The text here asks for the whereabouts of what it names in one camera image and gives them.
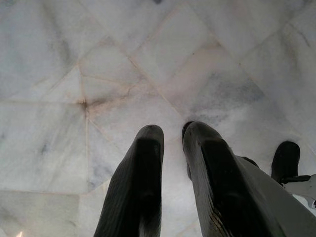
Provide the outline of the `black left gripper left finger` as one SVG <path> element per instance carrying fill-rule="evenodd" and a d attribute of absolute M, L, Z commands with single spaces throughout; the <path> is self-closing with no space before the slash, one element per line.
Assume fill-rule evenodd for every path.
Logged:
<path fill-rule="evenodd" d="M 162 129 L 141 128 L 111 178 L 94 236 L 160 236 L 163 153 Z"/>

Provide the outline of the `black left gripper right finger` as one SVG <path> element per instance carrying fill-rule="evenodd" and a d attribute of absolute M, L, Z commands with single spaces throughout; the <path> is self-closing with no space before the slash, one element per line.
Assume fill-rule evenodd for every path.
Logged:
<path fill-rule="evenodd" d="M 199 121 L 183 126 L 187 173 L 204 237 L 282 237 L 262 191 L 248 178 L 227 142 Z"/>

